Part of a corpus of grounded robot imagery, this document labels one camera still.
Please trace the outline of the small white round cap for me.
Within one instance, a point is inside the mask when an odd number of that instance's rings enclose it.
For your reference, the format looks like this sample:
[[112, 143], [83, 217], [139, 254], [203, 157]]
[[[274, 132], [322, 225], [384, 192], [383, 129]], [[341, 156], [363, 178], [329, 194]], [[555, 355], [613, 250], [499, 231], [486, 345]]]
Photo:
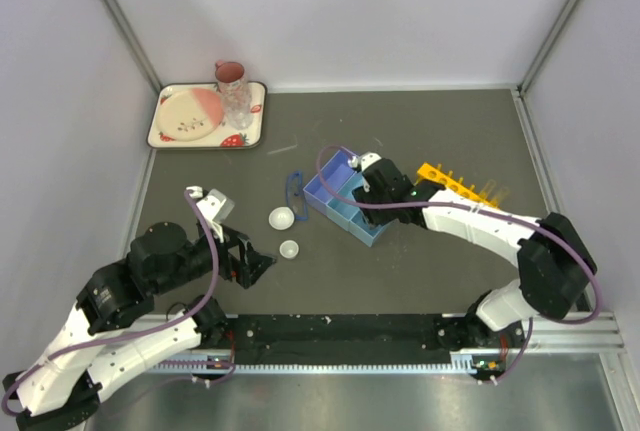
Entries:
[[285, 240], [279, 246], [280, 255], [288, 260], [295, 259], [300, 252], [299, 244], [294, 240]]

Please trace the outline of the white round lid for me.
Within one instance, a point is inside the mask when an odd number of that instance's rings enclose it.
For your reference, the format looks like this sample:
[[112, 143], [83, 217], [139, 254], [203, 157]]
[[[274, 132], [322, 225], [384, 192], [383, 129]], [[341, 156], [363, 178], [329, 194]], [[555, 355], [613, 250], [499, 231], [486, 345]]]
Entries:
[[268, 216], [269, 225], [277, 231], [289, 229], [294, 224], [295, 220], [295, 214], [287, 206], [273, 209]]

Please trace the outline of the yellow test tube rack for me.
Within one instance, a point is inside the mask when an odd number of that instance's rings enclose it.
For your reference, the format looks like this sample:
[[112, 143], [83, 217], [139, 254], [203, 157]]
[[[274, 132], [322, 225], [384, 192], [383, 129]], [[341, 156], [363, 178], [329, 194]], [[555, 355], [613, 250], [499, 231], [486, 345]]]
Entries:
[[[428, 162], [424, 162], [416, 171], [416, 177], [416, 182], [424, 180], [434, 181], [444, 185], [446, 188], [464, 198], [492, 207], [489, 200], [483, 201], [478, 197], [478, 192], [482, 188], [477, 188], [475, 184], [466, 183], [462, 176], [456, 177], [453, 171], [443, 171], [441, 164], [431, 165]], [[499, 188], [501, 187], [496, 186], [493, 193], [495, 193]]]

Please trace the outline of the blue safety glasses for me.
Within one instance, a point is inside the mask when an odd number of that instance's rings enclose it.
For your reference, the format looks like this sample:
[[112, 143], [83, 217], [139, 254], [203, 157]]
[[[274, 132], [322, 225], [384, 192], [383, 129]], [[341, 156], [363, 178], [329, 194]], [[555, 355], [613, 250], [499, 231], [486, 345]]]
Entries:
[[296, 221], [308, 220], [309, 212], [304, 195], [302, 173], [300, 171], [294, 171], [286, 178], [285, 203], [293, 212]]

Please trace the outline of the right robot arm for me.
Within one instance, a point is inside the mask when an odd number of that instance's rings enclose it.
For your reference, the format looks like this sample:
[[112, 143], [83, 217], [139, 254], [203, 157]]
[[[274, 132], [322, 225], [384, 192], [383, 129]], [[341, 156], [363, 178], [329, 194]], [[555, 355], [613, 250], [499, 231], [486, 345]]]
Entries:
[[505, 328], [543, 316], [559, 322], [569, 313], [597, 272], [571, 221], [551, 212], [544, 218], [502, 211], [461, 181], [423, 165], [416, 180], [389, 159], [366, 153], [348, 164], [362, 177], [352, 196], [367, 223], [393, 221], [445, 233], [490, 251], [518, 272], [509, 284], [482, 295], [469, 309], [466, 331], [487, 347]]

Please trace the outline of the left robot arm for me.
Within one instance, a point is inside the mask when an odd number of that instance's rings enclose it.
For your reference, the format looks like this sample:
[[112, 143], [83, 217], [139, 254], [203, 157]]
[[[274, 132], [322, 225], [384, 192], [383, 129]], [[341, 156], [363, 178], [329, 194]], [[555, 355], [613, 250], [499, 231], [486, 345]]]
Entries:
[[254, 249], [249, 238], [225, 228], [222, 241], [160, 222], [131, 242], [126, 257], [98, 269], [77, 295], [69, 316], [34, 373], [5, 376], [7, 400], [22, 409], [21, 430], [70, 430], [90, 418], [116, 390], [183, 351], [213, 348], [230, 326], [214, 298], [196, 297], [167, 328], [141, 334], [132, 325], [154, 309], [155, 297], [213, 269], [243, 288], [253, 286], [276, 257]]

